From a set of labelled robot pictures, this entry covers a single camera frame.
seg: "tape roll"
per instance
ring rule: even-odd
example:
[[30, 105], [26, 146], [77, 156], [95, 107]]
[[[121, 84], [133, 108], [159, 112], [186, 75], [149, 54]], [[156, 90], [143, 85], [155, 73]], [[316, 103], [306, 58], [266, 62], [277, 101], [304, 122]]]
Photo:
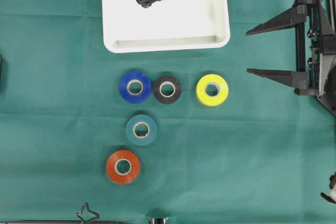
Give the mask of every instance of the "tape roll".
[[[173, 93], [171, 95], [162, 93], [162, 87], [166, 84], [173, 87]], [[171, 104], [179, 99], [182, 93], [182, 86], [179, 80], [173, 76], [161, 76], [154, 82], [153, 93], [159, 102], [163, 104]]]
[[[217, 95], [210, 96], [206, 93], [208, 85], [214, 85], [217, 88]], [[197, 84], [196, 96], [205, 106], [218, 106], [222, 104], [229, 95], [229, 87], [223, 77], [217, 74], [207, 74], [203, 76]]]
[[[130, 91], [131, 84], [135, 82], [141, 85], [140, 92], [136, 94]], [[120, 79], [119, 92], [120, 95], [130, 103], [137, 104], [144, 102], [152, 92], [151, 81], [144, 73], [141, 72], [133, 71], [126, 73]]]
[[[129, 170], [125, 173], [121, 173], [117, 165], [121, 161], [127, 161], [129, 163]], [[106, 163], [106, 171], [109, 178], [117, 184], [126, 185], [134, 181], [140, 174], [140, 161], [138, 157], [130, 151], [117, 151], [113, 153]]]
[[[145, 135], [138, 136], [136, 128], [139, 125], [145, 125], [148, 132]], [[136, 115], [132, 117], [126, 125], [126, 136], [128, 140], [138, 146], [145, 146], [150, 144], [156, 137], [158, 127], [155, 121], [147, 115]]]

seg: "black tape roll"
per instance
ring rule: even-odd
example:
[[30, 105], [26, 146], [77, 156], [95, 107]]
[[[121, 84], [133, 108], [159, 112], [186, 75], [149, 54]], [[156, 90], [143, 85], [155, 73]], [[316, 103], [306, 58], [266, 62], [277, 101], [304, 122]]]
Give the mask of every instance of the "black tape roll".
[[[174, 91], [171, 95], [164, 95], [161, 91], [164, 85], [171, 85]], [[173, 76], [161, 76], [159, 77], [153, 85], [153, 93], [155, 98], [163, 104], [171, 104], [178, 100], [182, 93], [182, 86], [175, 77]]]

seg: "tape roll hole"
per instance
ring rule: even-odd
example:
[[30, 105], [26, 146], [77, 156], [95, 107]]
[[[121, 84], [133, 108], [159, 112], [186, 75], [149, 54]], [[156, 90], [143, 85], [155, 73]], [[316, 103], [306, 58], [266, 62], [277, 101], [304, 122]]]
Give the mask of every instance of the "tape roll hole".
[[160, 85], [160, 94], [163, 97], [172, 97], [176, 92], [175, 85], [170, 81], [164, 81]]
[[214, 82], [209, 82], [205, 87], [205, 92], [210, 97], [215, 97], [219, 94], [219, 86]]
[[138, 95], [142, 92], [142, 90], [143, 90], [143, 84], [139, 80], [130, 80], [127, 83], [127, 91], [131, 95]]
[[131, 172], [132, 164], [125, 158], [119, 159], [114, 166], [114, 170], [119, 175], [125, 176]]
[[136, 123], [133, 127], [134, 136], [136, 136], [137, 138], [147, 137], [150, 131], [151, 128], [145, 122]]

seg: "metal clip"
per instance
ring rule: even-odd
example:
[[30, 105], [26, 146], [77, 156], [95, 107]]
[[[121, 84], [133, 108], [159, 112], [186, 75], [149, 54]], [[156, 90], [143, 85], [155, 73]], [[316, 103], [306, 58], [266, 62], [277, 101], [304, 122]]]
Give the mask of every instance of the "metal clip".
[[[92, 217], [92, 218], [89, 219], [89, 220], [84, 220], [83, 217], [82, 217], [82, 215], [83, 215], [83, 211], [84, 211], [85, 208], [86, 208], [87, 212], [88, 212], [89, 214], [93, 215], [94, 217]], [[76, 213], [76, 216], [81, 220], [81, 224], [90, 224], [90, 223], [92, 223], [92, 222], [98, 220], [99, 217], [100, 217], [99, 214], [98, 214], [97, 212], [94, 212], [94, 211], [92, 211], [92, 210], [90, 209], [89, 204], [88, 204], [87, 202], [84, 203], [84, 205], [82, 206], [80, 212], [77, 212], [77, 213]]]

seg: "white tray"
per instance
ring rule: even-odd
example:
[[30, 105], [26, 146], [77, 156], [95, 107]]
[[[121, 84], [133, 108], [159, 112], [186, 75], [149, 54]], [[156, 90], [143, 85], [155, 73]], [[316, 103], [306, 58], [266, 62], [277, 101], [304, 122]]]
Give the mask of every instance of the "white tray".
[[103, 36], [111, 52], [216, 48], [230, 39], [227, 0], [102, 0]]

